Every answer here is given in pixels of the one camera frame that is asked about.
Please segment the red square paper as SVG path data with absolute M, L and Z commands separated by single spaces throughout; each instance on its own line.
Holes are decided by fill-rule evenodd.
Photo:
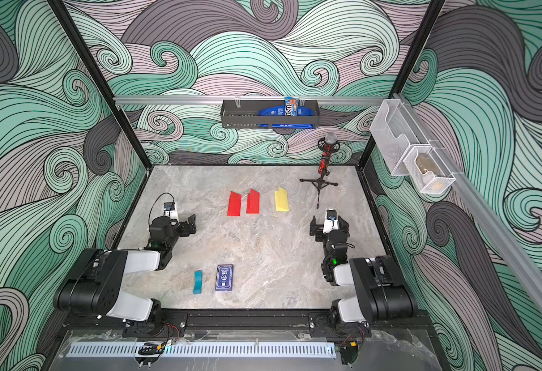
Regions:
M 260 213 L 260 193 L 255 190 L 250 190 L 247 195 L 247 214 L 259 214 Z
M 228 201 L 227 216 L 241 216 L 241 194 L 231 192 Z

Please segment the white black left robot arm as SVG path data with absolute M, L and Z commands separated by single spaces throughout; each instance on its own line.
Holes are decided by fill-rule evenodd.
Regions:
M 158 216 L 149 225 L 148 245 L 139 250 L 84 250 L 54 294 L 55 309 L 72 315 L 147 322 L 157 301 L 122 290 L 127 275 L 162 271 L 173 257 L 179 239 L 197 232 L 196 216 L 179 221 Z

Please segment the yellow square paper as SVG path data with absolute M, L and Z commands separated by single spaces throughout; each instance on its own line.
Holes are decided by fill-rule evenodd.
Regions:
M 277 212 L 289 212 L 288 193 L 282 187 L 275 191 L 275 210 Z

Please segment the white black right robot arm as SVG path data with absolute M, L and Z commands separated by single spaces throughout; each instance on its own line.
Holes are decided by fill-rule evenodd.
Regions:
M 328 210 L 321 223 L 312 219 L 309 234 L 323 245 L 321 270 L 326 282 L 354 289 L 354 296 L 332 303 L 332 326 L 390 321 L 418 314 L 416 298 L 392 256 L 348 257 L 348 251 L 354 249 L 348 241 L 349 223 L 335 210 Z

